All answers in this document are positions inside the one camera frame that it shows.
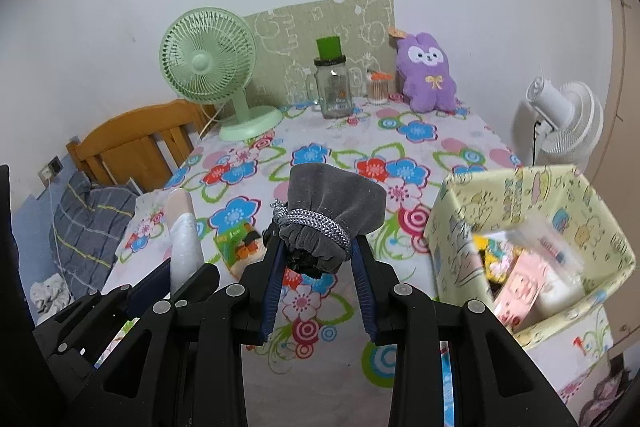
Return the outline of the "yellow patterned storage box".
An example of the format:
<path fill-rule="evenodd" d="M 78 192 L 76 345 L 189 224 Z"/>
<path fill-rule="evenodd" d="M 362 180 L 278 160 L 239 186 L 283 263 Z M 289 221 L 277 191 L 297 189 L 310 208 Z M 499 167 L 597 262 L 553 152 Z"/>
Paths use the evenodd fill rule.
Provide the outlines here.
<path fill-rule="evenodd" d="M 426 226 L 443 303 L 485 303 L 523 347 L 585 317 L 636 257 L 571 165 L 450 174 Z"/>

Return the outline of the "purple plush bunny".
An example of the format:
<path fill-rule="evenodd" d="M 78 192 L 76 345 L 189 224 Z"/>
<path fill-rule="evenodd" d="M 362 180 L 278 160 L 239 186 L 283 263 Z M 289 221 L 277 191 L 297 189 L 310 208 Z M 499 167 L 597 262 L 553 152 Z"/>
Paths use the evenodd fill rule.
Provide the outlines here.
<path fill-rule="evenodd" d="M 414 113 L 457 110 L 457 85 L 449 72 L 447 54 L 432 35 L 421 32 L 400 38 L 396 67 L 404 78 L 402 94 Z"/>

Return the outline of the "beige door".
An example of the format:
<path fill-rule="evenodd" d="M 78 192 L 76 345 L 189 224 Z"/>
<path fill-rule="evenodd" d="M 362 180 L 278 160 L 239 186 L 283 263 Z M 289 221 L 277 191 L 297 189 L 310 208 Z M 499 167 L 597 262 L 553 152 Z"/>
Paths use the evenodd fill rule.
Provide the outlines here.
<path fill-rule="evenodd" d="M 602 140 L 587 176 L 639 250 L 639 0 L 611 0 L 613 54 Z"/>

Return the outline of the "green orange tissue pack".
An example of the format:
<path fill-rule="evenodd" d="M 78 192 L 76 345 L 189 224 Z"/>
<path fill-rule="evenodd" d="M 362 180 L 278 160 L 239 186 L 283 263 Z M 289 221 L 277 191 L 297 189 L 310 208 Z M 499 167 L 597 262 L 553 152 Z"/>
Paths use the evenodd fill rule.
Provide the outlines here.
<path fill-rule="evenodd" d="M 214 241 L 224 265 L 235 280 L 242 277 L 249 265 L 262 261 L 266 253 L 262 236 L 247 221 L 218 234 Z"/>

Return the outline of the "pink wet wipes pack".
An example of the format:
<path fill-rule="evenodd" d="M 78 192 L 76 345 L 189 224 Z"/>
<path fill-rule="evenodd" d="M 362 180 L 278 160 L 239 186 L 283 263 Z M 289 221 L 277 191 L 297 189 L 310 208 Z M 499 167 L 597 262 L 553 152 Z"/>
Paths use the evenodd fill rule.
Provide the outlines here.
<path fill-rule="evenodd" d="M 494 313 L 507 329 L 517 329 L 533 309 L 544 285 L 548 263 L 536 253 L 525 251 L 495 298 Z"/>

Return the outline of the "white bedding heap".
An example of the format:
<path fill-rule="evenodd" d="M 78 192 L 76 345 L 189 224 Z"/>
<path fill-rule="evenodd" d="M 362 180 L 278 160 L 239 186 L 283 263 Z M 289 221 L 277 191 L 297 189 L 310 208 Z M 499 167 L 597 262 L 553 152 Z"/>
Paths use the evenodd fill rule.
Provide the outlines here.
<path fill-rule="evenodd" d="M 134 217 L 128 223 L 127 233 L 137 236 L 162 234 L 168 195 L 168 190 L 156 190 L 140 195 L 134 203 Z"/>

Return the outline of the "green desk fan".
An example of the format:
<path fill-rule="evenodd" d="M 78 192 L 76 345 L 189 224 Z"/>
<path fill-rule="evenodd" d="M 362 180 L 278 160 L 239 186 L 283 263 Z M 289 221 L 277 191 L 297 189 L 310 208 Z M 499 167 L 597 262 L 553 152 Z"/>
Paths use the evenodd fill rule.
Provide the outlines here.
<path fill-rule="evenodd" d="M 279 109 L 247 104 L 245 89 L 257 62 L 255 38 L 244 18 L 218 8 L 194 9 L 180 15 L 160 43 L 160 71 L 186 100 L 224 106 L 234 114 L 221 121 L 224 142 L 257 138 L 283 119 Z"/>

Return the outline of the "wall power socket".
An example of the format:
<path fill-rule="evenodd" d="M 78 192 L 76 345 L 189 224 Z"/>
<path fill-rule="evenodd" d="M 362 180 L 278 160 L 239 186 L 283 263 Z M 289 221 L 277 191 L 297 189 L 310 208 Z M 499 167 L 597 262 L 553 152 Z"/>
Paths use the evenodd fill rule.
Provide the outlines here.
<path fill-rule="evenodd" d="M 48 185 L 62 170 L 62 161 L 60 161 L 58 156 L 54 156 L 38 171 L 38 176 L 44 185 Z"/>

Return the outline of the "green patterned cardboard panel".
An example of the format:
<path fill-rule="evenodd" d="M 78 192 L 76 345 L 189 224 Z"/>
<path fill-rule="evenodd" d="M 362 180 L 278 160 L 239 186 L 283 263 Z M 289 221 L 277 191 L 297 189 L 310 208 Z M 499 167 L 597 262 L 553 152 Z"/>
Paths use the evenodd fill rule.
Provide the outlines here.
<path fill-rule="evenodd" d="M 387 29 L 395 25 L 394 0 L 322 0 L 245 17 L 257 60 L 245 88 L 248 104 L 285 106 L 316 93 L 320 58 L 342 56 L 353 96 L 367 94 L 368 72 L 395 72 L 396 51 Z"/>

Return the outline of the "white tube bottle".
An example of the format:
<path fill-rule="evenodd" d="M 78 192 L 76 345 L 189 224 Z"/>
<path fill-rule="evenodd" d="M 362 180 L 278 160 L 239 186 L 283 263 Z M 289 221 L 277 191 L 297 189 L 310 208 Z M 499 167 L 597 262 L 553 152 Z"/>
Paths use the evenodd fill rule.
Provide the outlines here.
<path fill-rule="evenodd" d="M 191 195 L 183 188 L 175 188 L 168 195 L 164 210 L 171 239 L 170 293 L 175 296 L 204 265 L 204 256 Z"/>

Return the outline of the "small jar with orange lid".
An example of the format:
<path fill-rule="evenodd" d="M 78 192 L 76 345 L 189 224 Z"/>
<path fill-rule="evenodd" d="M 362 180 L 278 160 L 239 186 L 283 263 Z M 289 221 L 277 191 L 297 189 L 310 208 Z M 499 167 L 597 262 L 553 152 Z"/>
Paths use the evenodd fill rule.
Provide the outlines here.
<path fill-rule="evenodd" d="M 371 104 L 385 104 L 393 86 L 394 77 L 385 72 L 367 71 L 367 98 Z"/>

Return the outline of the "crumpled white cloth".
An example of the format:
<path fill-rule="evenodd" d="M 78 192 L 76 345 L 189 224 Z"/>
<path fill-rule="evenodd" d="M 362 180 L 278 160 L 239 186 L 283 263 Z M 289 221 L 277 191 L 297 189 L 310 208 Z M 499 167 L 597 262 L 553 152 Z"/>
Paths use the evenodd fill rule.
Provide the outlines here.
<path fill-rule="evenodd" d="M 66 280 L 56 273 L 43 282 L 32 284 L 29 291 L 30 301 L 34 305 L 39 325 L 74 302 Z"/>

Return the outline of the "white standing fan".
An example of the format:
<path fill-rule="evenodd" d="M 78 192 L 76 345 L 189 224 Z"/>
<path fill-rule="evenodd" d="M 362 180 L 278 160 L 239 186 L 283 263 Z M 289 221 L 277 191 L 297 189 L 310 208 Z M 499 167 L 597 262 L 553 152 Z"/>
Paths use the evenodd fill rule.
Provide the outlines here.
<path fill-rule="evenodd" d="M 602 105 L 585 83 L 556 87 L 537 77 L 515 113 L 514 152 L 525 166 L 574 165 L 585 170 L 603 125 Z"/>

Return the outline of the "grey plaid pillow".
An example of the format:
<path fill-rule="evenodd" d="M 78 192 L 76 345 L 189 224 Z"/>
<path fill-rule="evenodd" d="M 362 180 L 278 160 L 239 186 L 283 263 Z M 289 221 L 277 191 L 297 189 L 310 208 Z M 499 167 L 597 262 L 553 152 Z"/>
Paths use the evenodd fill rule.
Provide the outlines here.
<path fill-rule="evenodd" d="M 82 171 L 68 179 L 50 228 L 53 261 L 70 295 L 79 299 L 104 286 L 116 249 L 134 217 L 137 193 L 128 185 L 102 185 Z"/>

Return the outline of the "grey drawstring pouch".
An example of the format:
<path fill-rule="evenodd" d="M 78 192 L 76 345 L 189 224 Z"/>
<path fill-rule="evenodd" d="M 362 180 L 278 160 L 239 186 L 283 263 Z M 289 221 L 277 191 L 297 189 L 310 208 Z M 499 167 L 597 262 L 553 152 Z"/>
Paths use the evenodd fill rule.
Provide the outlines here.
<path fill-rule="evenodd" d="M 291 169 L 284 202 L 272 203 L 272 221 L 288 269 L 318 279 L 352 257 L 356 237 L 385 220 L 386 192 L 358 173 L 326 164 Z"/>

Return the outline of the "floral tablecloth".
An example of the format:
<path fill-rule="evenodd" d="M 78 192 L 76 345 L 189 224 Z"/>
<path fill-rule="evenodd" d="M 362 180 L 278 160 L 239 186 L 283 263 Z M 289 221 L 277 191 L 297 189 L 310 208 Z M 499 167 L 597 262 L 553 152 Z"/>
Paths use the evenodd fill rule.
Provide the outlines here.
<path fill-rule="evenodd" d="M 194 229 L 222 285 L 236 283 L 255 254 L 240 243 L 272 221 L 285 231 L 276 324 L 245 349 L 252 411 L 260 425 L 373 426 L 383 420 L 394 382 L 394 346 L 378 347 L 360 322 L 350 262 L 337 235 L 307 227 L 330 219 L 363 235 L 375 259 L 401 283 L 440 303 L 476 299 L 495 311 L 541 362 L 567 366 L 608 345 L 603 301 L 634 269 L 625 236 L 589 181 L 573 166 L 524 167 L 480 118 L 419 115 L 402 103 L 363 104 L 337 122 L 289 108 L 277 129 L 238 144 L 207 140 L 164 188 L 137 200 L 107 287 L 138 283 L 171 254 L 165 205 L 190 194 Z M 579 293 L 567 303 L 533 295 L 524 317 L 494 273 L 518 295 L 533 277 L 480 239 L 541 225 L 562 237 L 579 263 Z"/>

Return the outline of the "clear plastic sleeve pack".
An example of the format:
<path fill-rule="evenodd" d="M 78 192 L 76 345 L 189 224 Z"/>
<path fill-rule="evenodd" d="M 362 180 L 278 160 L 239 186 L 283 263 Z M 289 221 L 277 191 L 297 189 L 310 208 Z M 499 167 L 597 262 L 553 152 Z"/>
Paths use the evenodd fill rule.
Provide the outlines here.
<path fill-rule="evenodd" d="M 539 255 L 564 280 L 578 281 L 584 273 L 585 262 L 582 257 L 550 222 L 540 216 L 531 215 L 518 225 L 506 229 L 506 238 Z"/>

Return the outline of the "glass jar with green lid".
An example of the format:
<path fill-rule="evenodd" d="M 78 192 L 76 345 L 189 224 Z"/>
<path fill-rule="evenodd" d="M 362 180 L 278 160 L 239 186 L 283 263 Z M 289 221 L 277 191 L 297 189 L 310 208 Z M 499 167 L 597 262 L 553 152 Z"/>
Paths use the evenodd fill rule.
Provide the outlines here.
<path fill-rule="evenodd" d="M 338 35 L 322 37 L 316 43 L 314 80 L 307 82 L 309 98 L 320 107 L 324 118 L 347 117 L 352 113 L 352 95 L 341 38 Z"/>

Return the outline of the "yellow cartoon tissue pack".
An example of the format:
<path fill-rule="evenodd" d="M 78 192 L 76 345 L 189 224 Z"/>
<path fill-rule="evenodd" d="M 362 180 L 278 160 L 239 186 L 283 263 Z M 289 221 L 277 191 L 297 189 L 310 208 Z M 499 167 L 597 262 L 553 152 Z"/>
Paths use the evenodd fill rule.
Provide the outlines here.
<path fill-rule="evenodd" d="M 474 235 L 474 245 L 483 260 L 485 277 L 490 283 L 503 284 L 518 259 L 518 247 L 503 239 Z"/>

